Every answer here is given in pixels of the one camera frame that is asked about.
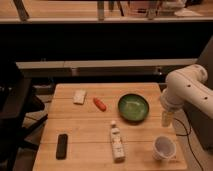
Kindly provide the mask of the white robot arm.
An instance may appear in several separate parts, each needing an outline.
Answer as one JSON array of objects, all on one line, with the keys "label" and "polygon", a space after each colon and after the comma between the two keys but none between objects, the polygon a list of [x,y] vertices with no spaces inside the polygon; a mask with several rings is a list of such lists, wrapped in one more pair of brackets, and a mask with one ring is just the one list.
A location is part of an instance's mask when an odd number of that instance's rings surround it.
[{"label": "white robot arm", "polygon": [[163,127],[171,124],[173,114],[183,107],[185,101],[213,119],[213,90],[204,85],[207,79],[207,70],[198,64],[174,70],[166,76],[166,88],[159,97],[163,107]]}]

